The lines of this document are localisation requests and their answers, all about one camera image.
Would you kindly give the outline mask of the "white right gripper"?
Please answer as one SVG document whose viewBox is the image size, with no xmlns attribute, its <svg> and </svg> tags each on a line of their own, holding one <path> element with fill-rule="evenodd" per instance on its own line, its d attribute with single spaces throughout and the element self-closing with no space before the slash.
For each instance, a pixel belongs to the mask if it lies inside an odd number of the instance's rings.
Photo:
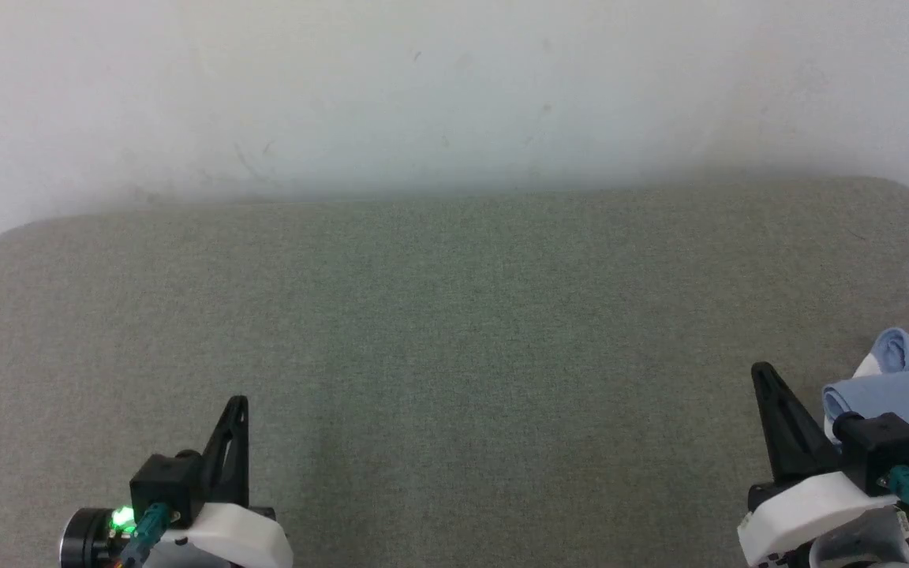
<svg viewBox="0 0 909 568">
<path fill-rule="evenodd" d="M 797 484 L 765 500 L 737 526 L 748 566 L 769 563 L 772 555 L 791 552 L 870 510 L 895 506 L 893 494 L 869 496 L 834 472 L 840 453 L 772 364 L 753 364 L 751 378 L 773 483 Z"/>
</svg>

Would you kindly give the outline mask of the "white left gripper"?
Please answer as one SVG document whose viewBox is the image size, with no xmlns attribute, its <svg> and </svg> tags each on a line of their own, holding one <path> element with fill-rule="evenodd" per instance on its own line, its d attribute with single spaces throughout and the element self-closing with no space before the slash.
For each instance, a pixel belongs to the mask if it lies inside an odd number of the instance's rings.
<svg viewBox="0 0 909 568">
<path fill-rule="evenodd" d="M 292 567 L 274 508 L 250 506 L 248 397 L 227 400 L 202 459 L 206 506 L 190 528 L 165 532 L 145 567 Z"/>
</svg>

